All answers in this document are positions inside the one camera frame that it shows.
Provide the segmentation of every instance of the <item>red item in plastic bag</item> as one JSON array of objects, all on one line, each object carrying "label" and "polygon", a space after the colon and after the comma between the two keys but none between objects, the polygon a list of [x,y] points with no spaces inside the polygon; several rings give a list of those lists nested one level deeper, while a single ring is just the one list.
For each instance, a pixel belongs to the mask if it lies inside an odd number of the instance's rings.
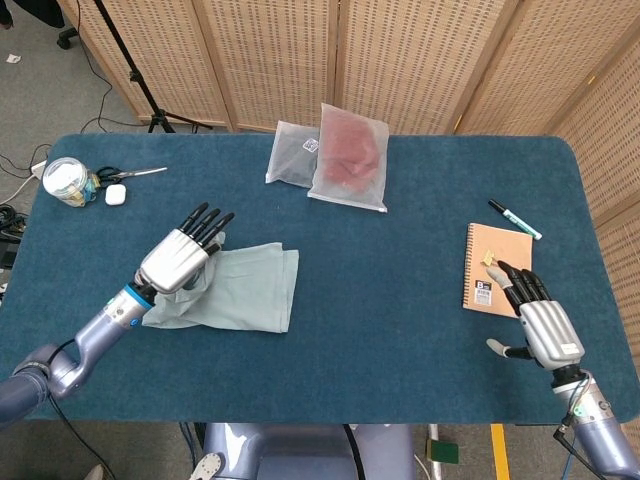
[{"label": "red item in plastic bag", "polygon": [[325,178],[334,184],[362,192],[376,177],[380,152],[367,122],[337,109],[322,118]]}]

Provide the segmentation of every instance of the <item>white shoe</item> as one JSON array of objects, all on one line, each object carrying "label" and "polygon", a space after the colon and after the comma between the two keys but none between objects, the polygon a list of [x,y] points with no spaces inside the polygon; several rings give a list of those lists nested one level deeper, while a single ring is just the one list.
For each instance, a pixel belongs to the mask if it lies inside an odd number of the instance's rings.
[{"label": "white shoe", "polygon": [[84,480],[104,480],[104,469],[102,465],[96,465],[91,469],[89,475],[84,477]]}]

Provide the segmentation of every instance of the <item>blue felt tablecloth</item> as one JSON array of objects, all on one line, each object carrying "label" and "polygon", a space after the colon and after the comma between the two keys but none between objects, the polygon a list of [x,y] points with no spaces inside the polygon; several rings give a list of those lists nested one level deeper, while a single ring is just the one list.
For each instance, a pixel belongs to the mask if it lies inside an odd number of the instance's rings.
[{"label": "blue felt tablecloth", "polygon": [[[392,137],[388,214],[265,185],[272,135],[72,135],[50,158],[98,168],[168,166],[125,180],[127,202],[74,209],[37,194],[0,308],[0,375],[72,337],[145,254],[202,201],[236,219],[226,249],[300,251],[289,333],[141,328],[64,402],[78,419],[232,422],[556,423],[551,375],[485,345],[524,343],[513,319],[461,307],[467,224],[514,228],[495,197],[543,234],[534,268],[565,307],[622,421],[635,369],[575,158],[550,137]],[[52,416],[43,409],[38,417]]]}]

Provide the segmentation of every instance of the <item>translucent zip bag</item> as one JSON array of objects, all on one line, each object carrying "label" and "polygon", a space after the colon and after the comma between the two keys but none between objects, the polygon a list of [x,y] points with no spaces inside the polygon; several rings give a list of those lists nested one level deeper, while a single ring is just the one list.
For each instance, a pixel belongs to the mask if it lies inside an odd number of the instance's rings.
[{"label": "translucent zip bag", "polygon": [[279,121],[265,183],[280,180],[310,188],[318,159],[319,138],[319,128]]},{"label": "translucent zip bag", "polygon": [[322,104],[318,166],[309,197],[386,213],[389,126]]}]

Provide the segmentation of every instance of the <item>notebook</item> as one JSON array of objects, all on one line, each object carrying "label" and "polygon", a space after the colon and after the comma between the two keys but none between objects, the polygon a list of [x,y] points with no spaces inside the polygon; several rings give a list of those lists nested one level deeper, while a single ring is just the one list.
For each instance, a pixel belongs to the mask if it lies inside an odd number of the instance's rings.
[{"label": "notebook", "polygon": [[499,285],[487,275],[483,263],[488,252],[512,267],[531,270],[533,237],[526,233],[470,223],[464,266],[462,306],[479,312],[516,318]]}]

